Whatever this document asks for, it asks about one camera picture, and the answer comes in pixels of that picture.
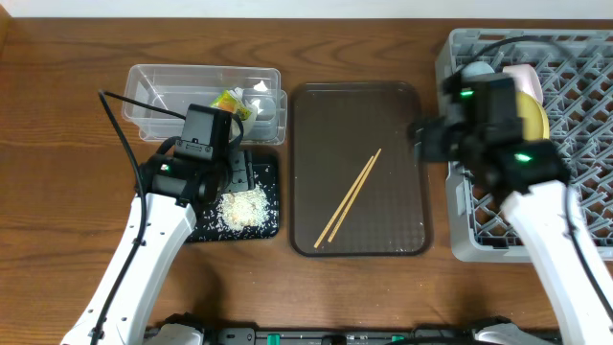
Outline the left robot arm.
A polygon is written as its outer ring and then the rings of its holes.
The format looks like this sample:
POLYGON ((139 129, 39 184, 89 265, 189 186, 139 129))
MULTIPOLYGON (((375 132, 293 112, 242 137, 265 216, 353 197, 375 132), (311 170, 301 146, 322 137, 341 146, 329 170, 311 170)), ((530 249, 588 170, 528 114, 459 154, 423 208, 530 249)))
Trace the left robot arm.
POLYGON ((142 344, 152 308, 179 249, 204 209, 226 192, 254 188, 252 153, 212 158, 206 147, 167 140, 139 168, 121 241, 65 344, 142 344))

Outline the yellow plate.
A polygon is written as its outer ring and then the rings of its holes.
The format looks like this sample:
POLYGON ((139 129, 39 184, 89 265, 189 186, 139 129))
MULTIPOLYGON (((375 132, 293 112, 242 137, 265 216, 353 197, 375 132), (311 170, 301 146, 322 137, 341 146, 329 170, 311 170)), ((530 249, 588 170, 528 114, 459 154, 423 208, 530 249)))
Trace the yellow plate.
POLYGON ((527 141, 548 140, 550 138, 549 120, 545 109, 531 95, 515 93, 518 116, 522 119, 523 138, 527 141))

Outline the wooden chopstick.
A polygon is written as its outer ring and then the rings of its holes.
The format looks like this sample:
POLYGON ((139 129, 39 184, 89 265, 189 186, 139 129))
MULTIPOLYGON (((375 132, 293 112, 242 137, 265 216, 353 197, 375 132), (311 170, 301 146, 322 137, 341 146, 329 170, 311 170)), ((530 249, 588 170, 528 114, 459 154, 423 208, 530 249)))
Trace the wooden chopstick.
POLYGON ((378 149, 376 154, 374 155, 374 159, 371 162, 371 165, 367 168, 363 178, 358 183, 357 188, 355 189, 355 191, 353 192, 353 194, 350 197, 349 201, 347 202, 344 210, 341 212, 340 218, 338 219, 338 221, 336 221, 334 223, 334 227, 332 229, 331 234, 329 235, 328 242, 332 242, 334 240, 338 230, 340 229, 340 227, 341 227, 342 223, 344 222, 347 214, 349 213, 352 205, 354 204, 355 200, 357 199, 358 194, 360 193, 363 185, 365 184, 365 182, 366 182, 366 180, 367 180, 371 170, 373 169, 373 167, 374 167, 374 165, 376 163, 376 160, 377 160, 377 158, 379 157, 380 154, 381 154, 381 149, 378 149))
POLYGON ((326 226, 324 227, 324 229, 322 230, 320 236, 318 237, 318 239, 316 240, 315 244, 313 245, 313 247, 316 249, 319 247, 319 245, 321 244, 321 242, 323 241, 323 239, 326 237, 328 231, 330 230, 330 228, 332 227, 332 225, 334 224, 334 222, 336 221, 336 219, 339 217, 340 213, 344 210, 347 202, 349 201, 350 197, 352 196, 353 192, 355 191, 355 189, 357 188, 358 183, 361 181, 361 179, 363 178, 367 168, 371 165, 371 162, 373 161, 374 157, 371 156, 369 158, 369 160, 367 161, 367 163, 365 164, 365 166, 363 167, 363 169, 361 170, 360 174, 357 176, 357 178, 354 180, 354 182, 352 183, 352 185, 350 186, 349 190, 347 191, 347 193, 345 194, 345 196, 343 197, 343 199, 341 200, 340 204, 338 205, 338 207, 336 208, 336 210, 334 211, 334 213, 332 214, 332 216, 330 217, 328 223, 326 224, 326 226))

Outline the light blue bowl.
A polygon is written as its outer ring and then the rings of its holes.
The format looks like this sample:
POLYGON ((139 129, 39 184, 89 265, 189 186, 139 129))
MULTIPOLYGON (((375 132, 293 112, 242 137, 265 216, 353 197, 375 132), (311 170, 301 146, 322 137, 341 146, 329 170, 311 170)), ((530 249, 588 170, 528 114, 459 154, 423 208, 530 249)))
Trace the light blue bowl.
POLYGON ((461 75, 463 78, 472 78, 481 75, 493 74, 494 69, 484 61, 474 61, 465 66, 461 75))

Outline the green snack wrapper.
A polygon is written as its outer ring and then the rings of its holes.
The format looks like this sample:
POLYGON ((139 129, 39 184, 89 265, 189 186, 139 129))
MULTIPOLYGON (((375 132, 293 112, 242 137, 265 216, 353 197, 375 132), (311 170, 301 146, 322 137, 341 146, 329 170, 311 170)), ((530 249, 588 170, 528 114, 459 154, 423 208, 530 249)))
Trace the green snack wrapper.
POLYGON ((224 90, 210 103, 210 107, 237 114, 242 121, 247 121, 253 117, 254 110, 242 98, 242 88, 224 90))

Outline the rice leftovers pile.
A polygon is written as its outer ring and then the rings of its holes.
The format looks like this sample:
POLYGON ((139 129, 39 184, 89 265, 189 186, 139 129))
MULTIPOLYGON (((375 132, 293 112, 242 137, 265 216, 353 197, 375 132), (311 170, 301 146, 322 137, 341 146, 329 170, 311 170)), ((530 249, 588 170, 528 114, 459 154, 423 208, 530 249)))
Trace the rice leftovers pile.
POLYGON ((259 184, 253 190, 222 195, 216 210, 217 219, 234 232, 263 227, 271 219, 270 203, 259 184))

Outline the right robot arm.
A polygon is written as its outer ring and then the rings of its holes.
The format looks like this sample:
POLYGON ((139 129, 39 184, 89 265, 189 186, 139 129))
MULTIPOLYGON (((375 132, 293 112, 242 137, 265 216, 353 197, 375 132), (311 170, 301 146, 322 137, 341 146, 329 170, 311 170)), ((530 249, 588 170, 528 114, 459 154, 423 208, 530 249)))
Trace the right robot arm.
POLYGON ((612 277, 585 228, 570 174, 548 140, 527 141, 519 117, 416 121, 424 162, 457 162, 494 198, 526 248, 567 344, 612 341, 612 277))

